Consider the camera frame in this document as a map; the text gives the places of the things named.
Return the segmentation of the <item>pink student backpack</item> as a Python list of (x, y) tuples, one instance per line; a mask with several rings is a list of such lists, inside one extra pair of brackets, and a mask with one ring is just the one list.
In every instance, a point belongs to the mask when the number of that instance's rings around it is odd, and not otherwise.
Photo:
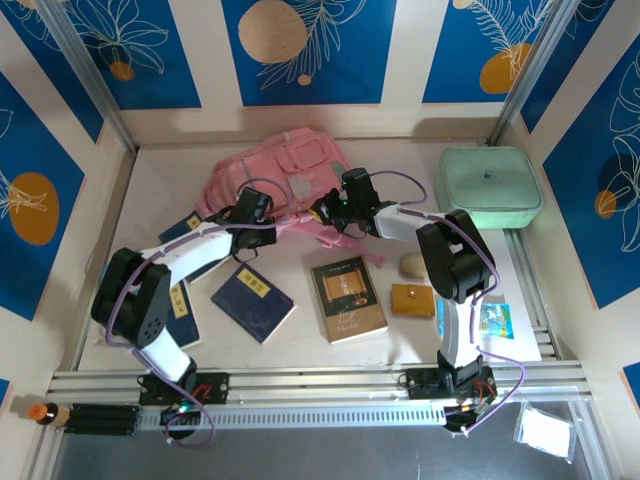
[(348, 248), (380, 268), (383, 257), (309, 213), (315, 200), (340, 187), (341, 175), (350, 169), (346, 155), (329, 134), (308, 127), (285, 131), (216, 163), (195, 209), (201, 217), (210, 217), (235, 204), (239, 192), (251, 187), (272, 198), (272, 215), (285, 220), (279, 233), (308, 236), (328, 249)]

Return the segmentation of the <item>blue book with yellow label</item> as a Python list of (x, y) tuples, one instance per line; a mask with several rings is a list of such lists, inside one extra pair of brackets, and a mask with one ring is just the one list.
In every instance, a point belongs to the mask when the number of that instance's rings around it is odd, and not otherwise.
[(263, 344), (295, 310), (295, 302), (247, 263), (212, 295), (211, 301)]
[[(169, 227), (167, 230), (158, 235), (161, 244), (170, 242), (175, 240), (176, 238), (189, 233), (191, 230), (197, 228), (203, 222), (203, 218), (199, 215), (196, 210), (193, 210), (190, 214), (184, 217), (182, 220), (178, 221), (173, 226)], [(229, 260), (229, 256), (208, 262), (207, 264), (203, 264), (199, 269), (194, 270), (189, 275), (186, 275), (184, 279), (188, 283), (193, 283), (198, 281), (200, 278), (209, 274), (211, 271), (218, 268), (220, 265), (224, 264)]]
[(171, 288), (170, 313), (166, 328), (181, 349), (201, 342), (195, 311), (189, 296), (188, 286), (181, 281)]

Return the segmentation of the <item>brown paperback book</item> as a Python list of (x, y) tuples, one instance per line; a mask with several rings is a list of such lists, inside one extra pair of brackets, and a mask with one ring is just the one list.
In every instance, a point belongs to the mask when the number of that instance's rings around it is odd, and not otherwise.
[(362, 256), (313, 267), (311, 277), (330, 344), (388, 329), (384, 309)]

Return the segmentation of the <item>clear bag with white contents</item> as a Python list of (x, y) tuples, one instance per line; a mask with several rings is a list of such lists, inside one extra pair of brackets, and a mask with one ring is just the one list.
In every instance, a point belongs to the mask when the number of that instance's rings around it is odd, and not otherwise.
[(571, 463), (576, 432), (572, 422), (535, 408), (525, 401), (521, 404), (516, 420), (514, 440)]

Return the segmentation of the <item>beige oval stone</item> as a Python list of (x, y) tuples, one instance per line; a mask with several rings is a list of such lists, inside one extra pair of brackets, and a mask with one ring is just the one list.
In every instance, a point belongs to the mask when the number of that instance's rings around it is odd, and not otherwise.
[(424, 259), (421, 253), (406, 253), (400, 258), (399, 267), (401, 273), (408, 278), (424, 279), (428, 276)]

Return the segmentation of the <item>brown leather wallet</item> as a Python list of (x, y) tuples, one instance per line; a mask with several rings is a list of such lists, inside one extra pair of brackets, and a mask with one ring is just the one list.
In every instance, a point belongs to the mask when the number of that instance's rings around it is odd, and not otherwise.
[(397, 315), (433, 317), (435, 315), (435, 301), (432, 287), (417, 284), (393, 284), (391, 309)]

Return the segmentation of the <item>mint green zipped case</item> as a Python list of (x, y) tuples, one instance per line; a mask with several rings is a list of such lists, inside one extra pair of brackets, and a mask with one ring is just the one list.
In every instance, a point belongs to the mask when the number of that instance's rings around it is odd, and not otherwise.
[(451, 147), (435, 179), (439, 209), (462, 209), (479, 229), (521, 229), (544, 206), (528, 156), (518, 148)]

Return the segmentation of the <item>blue snack packet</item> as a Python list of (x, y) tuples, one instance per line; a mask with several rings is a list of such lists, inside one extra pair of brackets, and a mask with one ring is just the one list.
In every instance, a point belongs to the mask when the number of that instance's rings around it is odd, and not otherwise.
[[(438, 334), (440, 337), (443, 337), (445, 320), (444, 300), (437, 297), (435, 306)], [(510, 340), (514, 339), (511, 310), (508, 304), (483, 303), (477, 325), (482, 335), (496, 336)]]

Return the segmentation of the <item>black ribbed bar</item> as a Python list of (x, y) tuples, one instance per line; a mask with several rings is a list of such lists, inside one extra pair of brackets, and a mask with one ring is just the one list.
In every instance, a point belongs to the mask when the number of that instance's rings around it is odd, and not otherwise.
[(139, 421), (140, 408), (132, 405), (72, 405), (64, 432), (82, 435), (132, 436)]

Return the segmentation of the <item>aluminium front rail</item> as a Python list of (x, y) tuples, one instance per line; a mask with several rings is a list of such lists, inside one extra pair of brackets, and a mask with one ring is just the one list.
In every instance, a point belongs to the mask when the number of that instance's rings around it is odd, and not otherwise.
[[(45, 398), (54, 402), (130, 403), (139, 398), (140, 371), (56, 372)], [(329, 369), (231, 369), (227, 402), (230, 404), (313, 403), (341, 401), (404, 401), (399, 367)], [(591, 394), (577, 361), (529, 362), (518, 393), (550, 398)]]

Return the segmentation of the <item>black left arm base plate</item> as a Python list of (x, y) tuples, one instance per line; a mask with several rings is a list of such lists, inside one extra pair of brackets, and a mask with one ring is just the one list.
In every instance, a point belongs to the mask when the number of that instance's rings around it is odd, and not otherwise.
[[(184, 399), (181, 393), (167, 386), (153, 374), (138, 376), (137, 383), (140, 387), (140, 405), (169, 406)], [(229, 390), (229, 374), (191, 373), (181, 386), (203, 405), (225, 404)]]

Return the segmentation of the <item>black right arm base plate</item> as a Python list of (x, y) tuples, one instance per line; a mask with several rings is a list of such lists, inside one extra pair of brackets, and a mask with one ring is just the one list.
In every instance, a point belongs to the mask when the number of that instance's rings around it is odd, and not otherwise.
[(453, 382), (453, 376), (439, 368), (412, 368), (405, 372), (406, 389), (411, 400), (440, 400), (479, 398), (480, 394), (497, 397), (495, 386), (489, 382), (493, 378), (490, 367), (484, 366), (471, 379), (460, 384)]

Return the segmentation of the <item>aluminium corner post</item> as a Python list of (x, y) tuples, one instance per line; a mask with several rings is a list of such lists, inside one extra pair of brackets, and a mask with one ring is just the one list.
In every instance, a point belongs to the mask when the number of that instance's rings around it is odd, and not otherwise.
[(46, 28), (101, 117), (125, 151), (135, 157), (139, 147), (134, 142), (111, 91), (63, 6), (57, 0), (34, 0), (34, 3)]
[(542, 25), (528, 56), (508, 93), (497, 121), (485, 145), (498, 146), (519, 115), (533, 87), (554, 52), (580, 0), (553, 0), (551, 11)]

